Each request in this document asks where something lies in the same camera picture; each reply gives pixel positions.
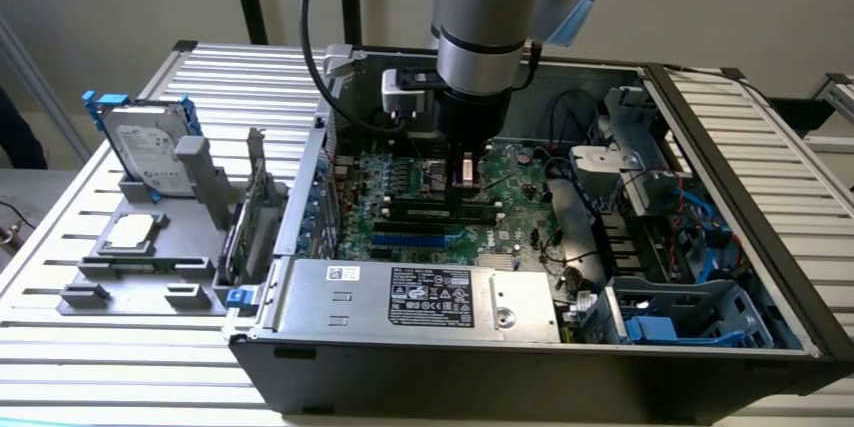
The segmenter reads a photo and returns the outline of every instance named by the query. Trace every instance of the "slotted metal surface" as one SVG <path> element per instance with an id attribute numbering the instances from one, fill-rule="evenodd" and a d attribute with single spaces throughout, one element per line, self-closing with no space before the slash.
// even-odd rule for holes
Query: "slotted metal surface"
<path id="1" fill-rule="evenodd" d="M 312 112 L 302 104 L 315 101 L 298 51 L 200 45 L 192 53 L 174 54 L 143 93 L 164 98 L 190 90 L 204 132 L 215 137 L 216 163 L 231 169 L 232 176 L 243 175 L 242 142 L 248 125 L 256 125 L 268 128 L 266 149 L 283 163 L 274 172 L 287 177 L 292 170 L 286 165 L 299 158 L 299 139 Z M 0 418 L 91 425 L 441 425 L 413 420 L 283 419 L 266 409 L 226 347 L 224 318 L 58 314 L 59 290 L 75 277 L 74 265 L 122 200 L 120 175 L 118 160 L 103 145 L 0 273 Z M 802 266 L 817 278 L 852 280 L 836 273 L 834 259 Z M 854 326 L 854 313 L 840 315 Z M 719 426 L 849 426 L 853 382 L 837 382 L 806 398 L 763 399 Z"/>
<path id="2" fill-rule="evenodd" d="M 721 77 L 671 78 L 807 278 L 854 335 L 854 198 L 765 103 Z"/>

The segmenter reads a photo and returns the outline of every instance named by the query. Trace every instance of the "warning label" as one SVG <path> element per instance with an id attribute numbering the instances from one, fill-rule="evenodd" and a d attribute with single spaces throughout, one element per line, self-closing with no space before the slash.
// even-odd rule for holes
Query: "warning label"
<path id="1" fill-rule="evenodd" d="M 391 269 L 388 320 L 395 325 L 474 328 L 467 270 Z"/>

